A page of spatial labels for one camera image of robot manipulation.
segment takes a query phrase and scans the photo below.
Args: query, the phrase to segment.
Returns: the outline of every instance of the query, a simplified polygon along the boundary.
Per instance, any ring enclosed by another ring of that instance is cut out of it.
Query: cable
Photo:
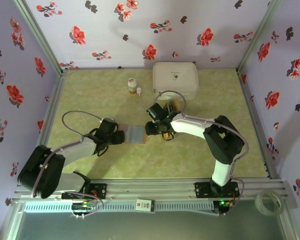
[[[70,131],[72,131],[72,132],[74,132],[74,133],[76,133],[76,134],[79,134],[79,135],[81,136],[81,141],[84,140],[84,138],[85,138],[84,135],[83,135],[81,132],[76,131],[76,130],[74,130],[73,128],[69,127],[69,126],[65,123],[65,116],[66,116],[67,114],[70,114],[70,113],[83,113],[83,114],[88,114],[88,115],[90,115],[90,116],[93,116],[93,117],[99,119],[99,120],[100,120],[100,123],[102,122],[102,118],[101,118],[101,117],[99,117],[99,116],[97,116],[97,115],[94,115],[94,114],[92,114],[92,113],[90,113],[90,112],[87,112],[87,111],[71,110],[71,111],[65,112],[65,113],[62,115],[62,118],[61,118],[63,125],[64,125],[67,129],[69,129]]]
[[[42,167],[40,169],[40,172],[39,172],[39,174],[38,174],[38,176],[37,176],[37,178],[36,178],[36,180],[34,182],[34,185],[32,187],[32,191],[31,191],[31,198],[35,198],[37,196],[36,191],[37,191],[37,187],[38,187],[39,181],[40,181],[40,179],[42,177],[42,174],[44,173],[44,170],[46,169],[46,165],[48,164],[48,162],[52,158],[52,156],[55,155],[57,152],[59,152],[61,149],[67,149],[67,148],[70,148],[72,146],[79,145],[79,144],[81,144],[81,142],[82,141],[79,140],[79,141],[76,141],[76,142],[72,142],[72,143],[66,144],[66,145],[64,145],[62,147],[57,148],[56,150],[54,150],[53,152],[51,152],[49,154],[49,156],[43,162]]]
[[[233,196],[233,200],[232,201],[235,201],[236,200],[236,195],[232,191],[228,191],[228,192],[231,193],[232,196]]]
[[[81,140],[76,141],[76,142],[72,142],[72,143],[69,143],[69,144],[66,144],[66,145],[63,145],[63,146],[57,148],[56,150],[54,150],[53,152],[51,152],[51,153],[49,154],[49,156],[48,156],[48,157],[45,159],[45,161],[43,162],[42,167],[41,167],[41,169],[40,169],[40,172],[39,172],[39,174],[38,174],[38,176],[37,176],[37,178],[36,178],[36,180],[35,180],[35,182],[34,182],[34,185],[33,185],[33,187],[32,187],[32,191],[31,191],[31,198],[35,198],[35,197],[37,196],[36,191],[37,191],[37,187],[38,187],[39,181],[40,181],[40,179],[41,179],[41,177],[42,177],[42,174],[44,173],[44,170],[46,169],[46,165],[48,164],[48,162],[49,162],[49,160],[52,158],[52,156],[55,155],[55,154],[56,154],[57,152],[59,152],[60,150],[67,149],[67,148],[70,148],[70,147],[72,147],[72,146],[76,146],[76,145],[82,143],[82,142],[84,141],[84,139],[85,139],[84,135],[83,135],[81,132],[72,129],[71,127],[69,127],[69,126],[65,123],[65,119],[64,119],[64,118],[65,118],[65,116],[66,116],[67,114],[69,114],[69,113],[84,113],[84,114],[88,114],[88,115],[90,115],[90,116],[96,117],[97,119],[100,120],[100,122],[102,121],[102,118],[101,118],[101,117],[99,117],[99,116],[97,116],[97,115],[94,115],[94,114],[92,114],[92,113],[90,113],[90,112],[87,112],[87,111],[81,111],[81,110],[71,110],[71,111],[67,111],[66,113],[64,113],[64,114],[62,115],[61,120],[62,120],[63,125],[64,125],[67,129],[69,129],[70,131],[79,134],[79,135],[81,136]]]
[[[236,202],[235,202],[235,204],[233,205],[233,207],[230,208],[229,211],[227,211],[226,213],[224,213],[224,215],[228,215],[231,211],[234,210],[234,208],[237,207],[238,202],[239,202],[239,200],[241,199],[241,197],[242,197],[242,195],[243,195],[243,193],[244,193],[244,190],[245,190],[245,182],[244,182],[244,181],[242,181],[242,180],[239,179],[239,178],[234,178],[234,177],[232,177],[232,179],[233,179],[233,180],[236,180],[236,181],[239,181],[239,182],[242,183],[242,190],[241,190],[240,196],[239,196],[238,199],[236,200]]]
[[[67,193],[70,193],[70,194],[75,194],[75,195],[81,195],[81,196],[86,196],[86,197],[89,197],[89,198],[94,198],[94,199],[96,199],[96,200],[99,200],[100,202],[101,202],[101,207],[99,207],[98,209],[96,209],[96,210],[94,210],[94,211],[91,211],[91,212],[89,212],[89,213],[86,213],[86,214],[82,214],[82,215],[79,215],[79,214],[77,214],[77,215],[75,215],[74,214],[74,212],[72,212],[72,214],[76,217],[76,218],[81,218],[81,219],[83,219],[83,218],[85,218],[85,217],[87,217],[87,216],[90,216],[90,215],[92,215],[92,214],[95,214],[95,213],[97,213],[97,212],[99,212],[101,209],[103,209],[104,208],[104,206],[105,206],[105,204],[104,204],[104,202],[101,200],[101,198],[100,197],[98,197],[98,196],[95,196],[95,195],[91,195],[91,194],[86,194],[86,193],[81,193],[81,192],[76,192],[76,191],[66,191]]]
[[[210,121],[210,120],[206,120],[205,122],[208,123],[208,124],[217,125],[218,127],[224,128],[224,129],[226,129],[226,130],[232,132],[233,134],[235,134],[235,135],[237,135],[239,138],[241,138],[241,140],[244,142],[244,144],[245,144],[245,146],[246,146],[246,147],[245,147],[245,152],[244,152],[242,155],[238,156],[236,159],[233,160],[232,167],[233,167],[234,164],[236,164],[236,162],[237,162],[238,160],[244,158],[244,157],[248,154],[248,152],[249,152],[249,144],[248,144],[247,140],[244,138],[244,136],[242,136],[239,132],[237,132],[236,130],[232,129],[231,127],[228,127],[228,126],[223,125],[223,124],[218,123],[218,122],[214,122],[214,121]]]
[[[181,96],[181,98],[183,99],[183,102],[184,102],[183,109],[181,110],[181,113],[183,114],[183,112],[184,112],[184,110],[186,109],[186,106],[187,106],[187,101],[186,101],[185,97],[184,97],[181,93],[179,93],[179,92],[177,92],[177,91],[166,90],[166,91],[159,92],[159,94],[158,94],[158,96],[156,96],[156,98],[155,98],[153,104],[155,104],[156,101],[158,100],[158,98],[159,98],[162,94],[164,94],[164,93],[175,93],[175,94],[178,94],[179,96]]]

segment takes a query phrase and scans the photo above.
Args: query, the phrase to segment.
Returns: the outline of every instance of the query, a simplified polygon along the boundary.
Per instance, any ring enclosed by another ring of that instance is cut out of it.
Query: box lid
[[[192,62],[157,62],[152,78],[153,88],[158,92],[174,90],[182,94],[199,88],[197,67]]]

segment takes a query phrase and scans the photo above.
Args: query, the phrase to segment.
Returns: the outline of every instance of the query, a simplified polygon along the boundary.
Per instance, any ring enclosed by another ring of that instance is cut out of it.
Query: white label
[[[152,212],[151,208],[153,208],[152,206],[153,201],[151,200],[144,200],[144,199],[137,199],[135,201],[135,210],[139,211],[139,212]]]

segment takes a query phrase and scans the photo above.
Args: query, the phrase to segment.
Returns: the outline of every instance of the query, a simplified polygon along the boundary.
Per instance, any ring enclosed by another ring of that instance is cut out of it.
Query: metal bracket
[[[226,189],[220,194],[216,195],[212,190],[209,182],[196,182],[194,183],[195,197],[197,199],[206,199],[206,198],[231,198],[235,196],[239,197],[240,192],[238,188],[238,183],[231,181],[227,183]]]
[[[107,194],[107,184],[105,183],[90,183],[86,189],[84,190],[84,193],[95,195],[96,197],[104,200],[106,199]],[[63,192],[61,194],[62,200],[76,200],[76,199],[86,199],[87,197],[72,194],[70,192]]]

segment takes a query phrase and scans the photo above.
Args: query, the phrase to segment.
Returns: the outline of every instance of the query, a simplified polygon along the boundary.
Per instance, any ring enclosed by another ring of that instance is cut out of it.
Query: white tag
[[[135,201],[135,210],[138,212],[154,213],[155,212],[155,201],[137,199]]]

